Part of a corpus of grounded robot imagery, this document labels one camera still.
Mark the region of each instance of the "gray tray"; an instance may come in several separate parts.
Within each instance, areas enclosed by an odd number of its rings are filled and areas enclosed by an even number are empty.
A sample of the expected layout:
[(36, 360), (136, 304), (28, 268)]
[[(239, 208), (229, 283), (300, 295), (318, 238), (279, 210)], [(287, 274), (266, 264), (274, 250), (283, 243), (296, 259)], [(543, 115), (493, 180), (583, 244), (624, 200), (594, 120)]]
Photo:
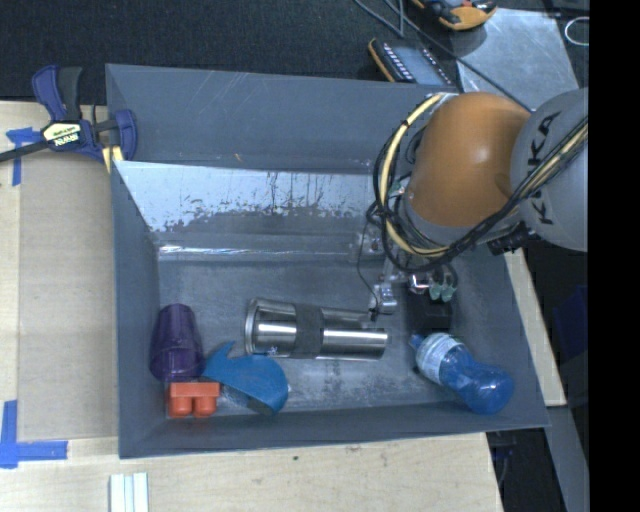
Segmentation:
[[(285, 407), (262, 416), (222, 397), (208, 419), (171, 420), (148, 370), (153, 323), (196, 313), (205, 353), (236, 341), (265, 297), (366, 311), (353, 261), (384, 141), (426, 94), (418, 85), (109, 65), (111, 112), (137, 117), (139, 150), (112, 171), (120, 456), (354, 443), (548, 425), (504, 258), (455, 261), (454, 334), (516, 383), (499, 414), (469, 412), (413, 371), (400, 308), (379, 317), (379, 361), (278, 359)], [(382, 259), (363, 261), (374, 282)]]

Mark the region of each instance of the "purple cup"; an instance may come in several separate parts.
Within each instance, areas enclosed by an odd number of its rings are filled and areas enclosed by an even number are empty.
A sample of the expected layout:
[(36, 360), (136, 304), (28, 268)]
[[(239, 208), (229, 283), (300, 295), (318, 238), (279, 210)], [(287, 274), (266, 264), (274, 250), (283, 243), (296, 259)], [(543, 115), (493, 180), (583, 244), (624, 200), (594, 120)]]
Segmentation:
[(206, 361), (196, 317), (189, 306), (176, 303), (160, 310), (149, 356), (149, 369), (162, 382), (186, 382), (200, 377)]

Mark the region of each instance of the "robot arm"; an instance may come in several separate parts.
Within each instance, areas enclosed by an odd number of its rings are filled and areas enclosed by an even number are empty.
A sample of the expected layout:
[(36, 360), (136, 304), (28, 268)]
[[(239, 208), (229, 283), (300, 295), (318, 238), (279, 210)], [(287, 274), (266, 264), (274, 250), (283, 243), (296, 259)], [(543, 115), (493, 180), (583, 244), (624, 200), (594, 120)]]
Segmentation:
[[(408, 184), (391, 205), (399, 141), (425, 113)], [(489, 93), (436, 95), (385, 145), (369, 218), (379, 217), (388, 260), (416, 292), (480, 244), (499, 253), (543, 238), (586, 251), (587, 150), (588, 89), (554, 97), (533, 114)]]

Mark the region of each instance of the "orange block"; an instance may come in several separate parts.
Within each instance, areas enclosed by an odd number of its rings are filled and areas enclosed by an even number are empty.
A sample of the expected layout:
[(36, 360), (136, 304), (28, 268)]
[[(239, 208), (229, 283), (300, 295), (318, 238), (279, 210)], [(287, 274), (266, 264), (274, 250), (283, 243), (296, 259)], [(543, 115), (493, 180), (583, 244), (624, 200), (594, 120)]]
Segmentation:
[(170, 418), (206, 418), (216, 412), (219, 382), (172, 382), (167, 389)]

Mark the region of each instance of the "stainless steel cylinder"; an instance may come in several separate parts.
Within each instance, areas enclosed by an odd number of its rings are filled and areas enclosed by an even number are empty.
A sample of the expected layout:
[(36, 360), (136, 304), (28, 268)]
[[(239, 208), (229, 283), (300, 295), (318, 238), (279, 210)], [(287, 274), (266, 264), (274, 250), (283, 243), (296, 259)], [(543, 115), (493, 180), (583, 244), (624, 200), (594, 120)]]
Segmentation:
[(245, 321), (248, 354), (298, 359), (380, 359), (389, 340), (366, 313), (253, 299)]

